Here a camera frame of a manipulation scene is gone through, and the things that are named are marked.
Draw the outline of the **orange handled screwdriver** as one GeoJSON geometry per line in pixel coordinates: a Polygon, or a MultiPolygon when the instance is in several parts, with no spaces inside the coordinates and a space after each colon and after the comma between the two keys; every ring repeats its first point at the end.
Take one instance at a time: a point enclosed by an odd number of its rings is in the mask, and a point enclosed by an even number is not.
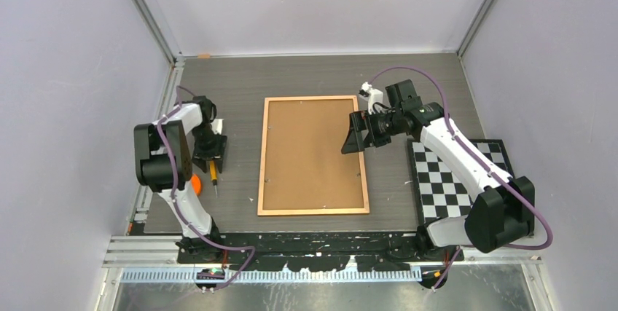
{"type": "Polygon", "coordinates": [[[219,197],[219,191],[218,191],[218,171],[216,169],[216,163],[214,160],[209,160],[208,161],[208,169],[209,169],[209,174],[211,177],[211,183],[214,189],[214,194],[216,196],[216,198],[219,197]]]}

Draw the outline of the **wooden picture frame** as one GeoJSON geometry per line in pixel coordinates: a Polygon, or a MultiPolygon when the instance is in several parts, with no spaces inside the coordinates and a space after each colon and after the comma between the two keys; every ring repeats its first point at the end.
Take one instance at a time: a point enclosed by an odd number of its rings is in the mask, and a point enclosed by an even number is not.
{"type": "Polygon", "coordinates": [[[353,95],[265,99],[258,216],[368,214],[364,155],[342,154],[353,95]]]}

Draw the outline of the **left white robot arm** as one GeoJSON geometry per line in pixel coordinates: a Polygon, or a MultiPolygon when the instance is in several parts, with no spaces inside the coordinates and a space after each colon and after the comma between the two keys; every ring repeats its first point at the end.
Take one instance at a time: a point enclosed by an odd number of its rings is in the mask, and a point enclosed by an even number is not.
{"type": "Polygon", "coordinates": [[[133,130],[136,178],[168,204],[181,225],[180,251],[207,263],[224,248],[219,229],[200,203],[192,184],[193,168],[221,173],[227,136],[216,105],[204,95],[177,103],[156,122],[133,130]]]}

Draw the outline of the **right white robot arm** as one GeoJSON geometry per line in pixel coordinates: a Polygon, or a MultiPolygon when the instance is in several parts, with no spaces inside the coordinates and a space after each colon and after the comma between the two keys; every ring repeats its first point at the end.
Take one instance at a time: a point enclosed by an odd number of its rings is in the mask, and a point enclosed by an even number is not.
{"type": "Polygon", "coordinates": [[[435,260],[451,245],[490,253],[533,233],[535,189],[528,178],[514,178],[490,161],[456,129],[438,103],[422,102],[411,80],[387,86],[386,95],[390,106],[385,111],[350,113],[342,154],[385,146],[395,135],[409,135],[446,164],[472,200],[467,214],[417,228],[420,257],[435,260]]]}

